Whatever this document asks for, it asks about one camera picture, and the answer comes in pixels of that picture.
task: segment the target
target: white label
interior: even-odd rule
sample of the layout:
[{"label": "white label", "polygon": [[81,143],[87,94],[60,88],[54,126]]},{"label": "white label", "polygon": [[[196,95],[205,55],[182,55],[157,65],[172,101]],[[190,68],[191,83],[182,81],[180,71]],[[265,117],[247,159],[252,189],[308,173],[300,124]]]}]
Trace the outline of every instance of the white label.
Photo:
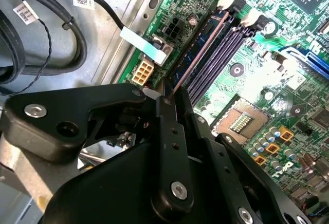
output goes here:
[{"label": "white label", "polygon": [[311,50],[316,55],[318,55],[321,52],[321,48],[322,46],[315,40],[313,40],[308,47],[308,49]]},{"label": "white label", "polygon": [[94,0],[73,0],[73,5],[76,7],[82,7],[89,10],[95,9],[95,2]]},{"label": "white label", "polygon": [[279,177],[283,174],[283,172],[286,172],[286,171],[287,171],[290,167],[292,167],[293,165],[294,165],[294,164],[293,164],[291,161],[287,162],[287,163],[284,165],[284,167],[282,168],[282,170],[276,172],[275,174],[272,174],[272,177],[279,178]]},{"label": "white label", "polygon": [[26,25],[38,20],[38,15],[33,11],[30,5],[23,1],[19,6],[15,7],[13,11],[23,20]]},{"label": "white label", "polygon": [[299,86],[302,85],[302,83],[304,83],[305,80],[306,80],[306,77],[304,77],[299,72],[296,72],[296,74],[289,80],[287,85],[291,89],[296,90],[296,89],[298,89]]}]

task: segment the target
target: screw hole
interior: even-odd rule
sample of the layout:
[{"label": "screw hole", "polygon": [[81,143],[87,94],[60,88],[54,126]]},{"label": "screw hole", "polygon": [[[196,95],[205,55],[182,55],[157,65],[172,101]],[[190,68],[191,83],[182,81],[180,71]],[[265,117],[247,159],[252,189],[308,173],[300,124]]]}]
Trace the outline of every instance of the screw hole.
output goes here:
[{"label": "screw hole", "polygon": [[149,8],[152,9],[152,10],[155,9],[156,6],[158,5],[158,3],[159,3],[159,0],[150,0]]},{"label": "screw hole", "polygon": [[231,173],[231,171],[230,171],[230,169],[228,169],[228,167],[224,167],[224,170],[225,170],[225,172],[228,173],[228,174]]},{"label": "screw hole", "polygon": [[173,143],[173,148],[175,149],[175,150],[179,150],[179,145],[177,144],[177,143]]},{"label": "screw hole", "polygon": [[73,138],[79,134],[79,128],[72,122],[63,121],[57,125],[57,132],[66,138]]}]

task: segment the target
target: capacitor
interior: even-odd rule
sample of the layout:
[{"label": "capacitor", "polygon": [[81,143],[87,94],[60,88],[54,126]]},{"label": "capacitor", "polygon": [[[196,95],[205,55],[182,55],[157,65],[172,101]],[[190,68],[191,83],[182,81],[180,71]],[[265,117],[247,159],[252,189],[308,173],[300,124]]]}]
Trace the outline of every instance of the capacitor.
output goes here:
[{"label": "capacitor", "polygon": [[269,132],[272,133],[276,138],[281,135],[281,132],[274,126],[269,129]]},{"label": "capacitor", "polygon": [[254,143],[253,146],[255,147],[255,149],[259,152],[262,153],[264,152],[264,148],[262,147],[262,145],[260,143]]},{"label": "capacitor", "polygon": [[315,160],[309,153],[306,153],[304,155],[304,159],[305,159],[306,163],[310,166],[314,166],[316,164]]},{"label": "capacitor", "polygon": [[269,142],[265,139],[265,138],[260,138],[258,140],[260,142],[260,144],[262,145],[262,147],[268,147],[269,146]]},{"label": "capacitor", "polygon": [[279,161],[273,161],[271,162],[271,166],[276,170],[276,171],[281,171],[283,167],[280,165]]},{"label": "capacitor", "polygon": [[257,152],[257,150],[256,150],[255,148],[250,148],[250,149],[249,149],[249,153],[250,153],[252,156],[254,156],[254,157],[259,156],[259,154],[258,154],[258,152]]},{"label": "capacitor", "polygon": [[264,137],[271,143],[276,140],[276,138],[271,133],[265,133]]},{"label": "capacitor", "polygon": [[199,22],[199,17],[196,14],[192,14],[191,16],[189,16],[189,24],[192,26],[196,26],[197,23]]},{"label": "capacitor", "polygon": [[313,173],[313,169],[307,164],[307,162],[305,161],[304,158],[299,158],[299,159],[298,159],[298,162],[302,165],[303,169],[304,169],[307,173],[309,173],[309,174]]},{"label": "capacitor", "polygon": [[295,160],[297,158],[297,155],[291,149],[287,149],[283,153],[289,160]]}]

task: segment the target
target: black plastic bracket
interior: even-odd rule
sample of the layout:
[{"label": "black plastic bracket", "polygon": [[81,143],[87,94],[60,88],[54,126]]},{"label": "black plastic bracket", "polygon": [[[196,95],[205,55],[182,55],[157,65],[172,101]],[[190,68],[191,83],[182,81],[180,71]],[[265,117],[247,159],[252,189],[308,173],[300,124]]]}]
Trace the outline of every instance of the black plastic bracket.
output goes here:
[{"label": "black plastic bracket", "polygon": [[[145,100],[131,84],[24,94],[5,103],[0,126],[11,144],[47,161],[65,163],[77,158],[87,140],[93,144],[103,134],[119,134],[115,127],[122,115],[141,107]],[[27,115],[25,108],[30,104],[43,106],[46,115]]]}]

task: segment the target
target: ram slot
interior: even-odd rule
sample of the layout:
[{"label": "ram slot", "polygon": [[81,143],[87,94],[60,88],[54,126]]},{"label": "ram slot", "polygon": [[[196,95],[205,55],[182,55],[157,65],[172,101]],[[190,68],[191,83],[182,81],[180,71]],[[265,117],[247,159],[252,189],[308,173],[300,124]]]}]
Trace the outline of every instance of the ram slot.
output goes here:
[{"label": "ram slot", "polygon": [[228,12],[218,11],[216,14],[210,16],[206,24],[201,28],[197,37],[193,40],[174,69],[172,74],[175,85],[173,92],[178,90],[190,76],[192,70],[208,55],[209,50],[211,50],[211,47],[220,35],[224,27],[224,21],[228,16]]},{"label": "ram slot", "polygon": [[252,31],[243,26],[231,28],[202,69],[196,69],[197,75],[187,84],[193,106],[207,92],[246,39],[253,35]]}]

